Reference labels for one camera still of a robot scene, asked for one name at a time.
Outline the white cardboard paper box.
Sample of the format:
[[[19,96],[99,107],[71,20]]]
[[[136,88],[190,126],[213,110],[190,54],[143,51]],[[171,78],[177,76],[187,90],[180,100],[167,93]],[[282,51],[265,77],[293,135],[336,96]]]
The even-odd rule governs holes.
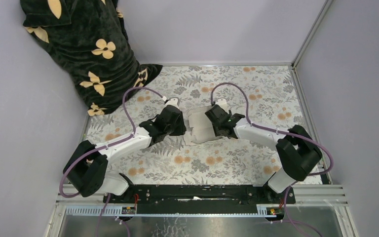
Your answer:
[[[222,139],[214,135],[213,127],[205,112],[212,106],[203,106],[188,111],[189,131],[184,135],[186,145],[195,146],[197,144]]]

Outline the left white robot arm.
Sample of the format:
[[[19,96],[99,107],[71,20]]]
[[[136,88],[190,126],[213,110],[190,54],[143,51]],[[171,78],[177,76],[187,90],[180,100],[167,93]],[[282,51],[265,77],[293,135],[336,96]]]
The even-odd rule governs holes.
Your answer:
[[[109,164],[160,143],[166,136],[182,136],[185,131],[182,111],[176,105],[167,104],[160,114],[140,123],[135,131],[105,143],[82,141],[63,169],[62,179],[67,179],[84,198],[101,191],[127,203],[133,198],[131,182],[125,175],[109,171]]]

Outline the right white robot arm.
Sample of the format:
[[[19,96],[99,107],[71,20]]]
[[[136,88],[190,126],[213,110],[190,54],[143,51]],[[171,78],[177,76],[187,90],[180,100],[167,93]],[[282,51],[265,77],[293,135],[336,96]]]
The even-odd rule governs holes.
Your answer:
[[[244,139],[277,151],[282,167],[265,184],[264,199],[276,203],[289,185],[303,181],[320,162],[323,154],[317,143],[300,125],[281,131],[252,123],[246,116],[226,112],[219,105],[205,112],[216,136]]]

